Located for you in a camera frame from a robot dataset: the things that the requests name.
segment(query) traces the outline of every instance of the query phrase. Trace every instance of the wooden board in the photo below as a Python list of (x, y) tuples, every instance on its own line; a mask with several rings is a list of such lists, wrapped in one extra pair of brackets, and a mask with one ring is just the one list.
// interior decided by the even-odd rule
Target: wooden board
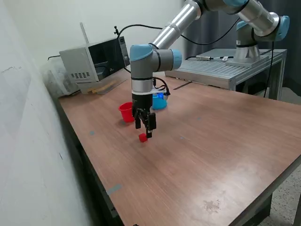
[(227, 226), (301, 154), (301, 106), (165, 78), (168, 107), (140, 143), (104, 96), (60, 99), (126, 226)]

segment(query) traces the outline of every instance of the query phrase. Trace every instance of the robotic arm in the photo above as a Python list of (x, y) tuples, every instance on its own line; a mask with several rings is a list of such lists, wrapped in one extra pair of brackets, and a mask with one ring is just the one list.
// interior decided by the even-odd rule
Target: robotic arm
[(236, 62), (255, 62), (260, 59), (258, 41), (280, 41), (289, 29), (288, 16), (268, 12), (258, 0), (186, 0), (178, 15), (169, 22), (152, 43), (133, 45), (130, 49), (133, 116), (136, 129), (141, 121), (147, 138), (156, 129), (155, 113), (150, 113), (153, 89), (153, 72), (175, 70), (181, 66), (182, 55), (168, 49), (194, 21), (204, 13), (223, 10), (237, 14), (243, 21), (237, 24)]

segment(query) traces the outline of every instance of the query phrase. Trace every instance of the gray tape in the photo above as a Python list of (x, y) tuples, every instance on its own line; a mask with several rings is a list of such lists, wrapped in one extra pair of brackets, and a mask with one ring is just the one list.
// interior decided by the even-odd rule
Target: gray tape
[(112, 193), (118, 191), (119, 189), (121, 189), (122, 186), (120, 184), (117, 184), (115, 185), (114, 187), (110, 188), (108, 191), (107, 191), (107, 194), (108, 195), (111, 195)]

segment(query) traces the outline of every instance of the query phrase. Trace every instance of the vent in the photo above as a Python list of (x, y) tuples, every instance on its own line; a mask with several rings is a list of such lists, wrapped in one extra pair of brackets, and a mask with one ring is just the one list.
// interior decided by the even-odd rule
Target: vent
[(90, 73), (89, 72), (73, 73), (71, 74), (71, 77), (74, 79), (86, 79), (90, 77)]

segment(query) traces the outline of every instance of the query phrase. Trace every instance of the silver arm segment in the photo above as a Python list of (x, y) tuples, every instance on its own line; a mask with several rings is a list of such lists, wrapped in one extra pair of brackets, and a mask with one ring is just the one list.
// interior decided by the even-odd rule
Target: silver arm segment
[(201, 9), (193, 0), (185, 1), (185, 4), (178, 15), (165, 25), (165, 28), (152, 42), (158, 49), (168, 49), (188, 28), (188, 26), (201, 17)]

